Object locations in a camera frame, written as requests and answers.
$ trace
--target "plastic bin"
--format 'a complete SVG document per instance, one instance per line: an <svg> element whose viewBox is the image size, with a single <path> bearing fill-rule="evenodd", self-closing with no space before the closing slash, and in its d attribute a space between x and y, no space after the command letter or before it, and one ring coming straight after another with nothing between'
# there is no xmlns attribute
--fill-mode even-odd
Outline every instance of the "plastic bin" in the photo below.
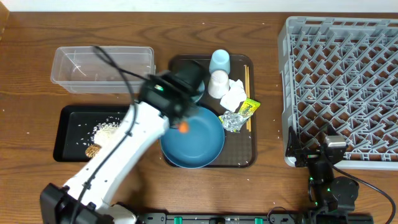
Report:
<svg viewBox="0 0 398 224"><path fill-rule="evenodd" d="M155 73L150 47L102 47L123 69L143 77ZM142 80L126 74L134 92ZM60 47L55 52L51 81L70 93L128 93L119 72L100 60L92 47Z"/></svg>
<svg viewBox="0 0 398 224"><path fill-rule="evenodd" d="M348 145L337 167L398 170L398 20L290 17L278 49L284 150L290 126L312 149L331 123Z"/></svg>

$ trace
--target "white wall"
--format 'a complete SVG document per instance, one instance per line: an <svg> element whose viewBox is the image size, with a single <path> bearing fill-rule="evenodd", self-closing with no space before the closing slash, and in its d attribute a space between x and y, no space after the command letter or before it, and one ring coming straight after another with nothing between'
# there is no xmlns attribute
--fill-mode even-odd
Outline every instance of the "white wall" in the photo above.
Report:
<svg viewBox="0 0 398 224"><path fill-rule="evenodd" d="M398 0L0 0L10 11L398 12Z"/></svg>

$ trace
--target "green light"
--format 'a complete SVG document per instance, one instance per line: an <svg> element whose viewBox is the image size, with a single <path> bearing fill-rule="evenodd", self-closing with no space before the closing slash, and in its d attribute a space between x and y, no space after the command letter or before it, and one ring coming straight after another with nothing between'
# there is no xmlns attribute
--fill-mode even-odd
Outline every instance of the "green light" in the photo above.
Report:
<svg viewBox="0 0 398 224"><path fill-rule="evenodd" d="M159 91L163 91L163 87L161 87L160 85L156 85L155 89L159 90Z"/></svg>

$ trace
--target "white napkin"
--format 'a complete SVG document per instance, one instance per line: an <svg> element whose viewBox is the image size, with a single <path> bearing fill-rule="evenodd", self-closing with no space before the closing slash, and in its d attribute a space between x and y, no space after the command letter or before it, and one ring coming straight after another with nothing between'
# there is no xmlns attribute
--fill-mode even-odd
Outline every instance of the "white napkin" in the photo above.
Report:
<svg viewBox="0 0 398 224"><path fill-rule="evenodd" d="M220 105L229 111L235 112L239 104L246 100L247 96L241 80L229 80L229 87L230 89L222 97Z"/></svg>

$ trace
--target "white dish rack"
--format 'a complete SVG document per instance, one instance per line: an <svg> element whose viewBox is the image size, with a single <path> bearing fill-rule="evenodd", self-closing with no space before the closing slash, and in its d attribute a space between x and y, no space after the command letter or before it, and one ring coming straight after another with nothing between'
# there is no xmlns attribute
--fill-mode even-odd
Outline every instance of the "white dish rack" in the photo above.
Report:
<svg viewBox="0 0 398 224"><path fill-rule="evenodd" d="M313 148L331 123L349 146L337 167L398 170L398 20L290 17L278 48L284 150L290 126Z"/></svg>

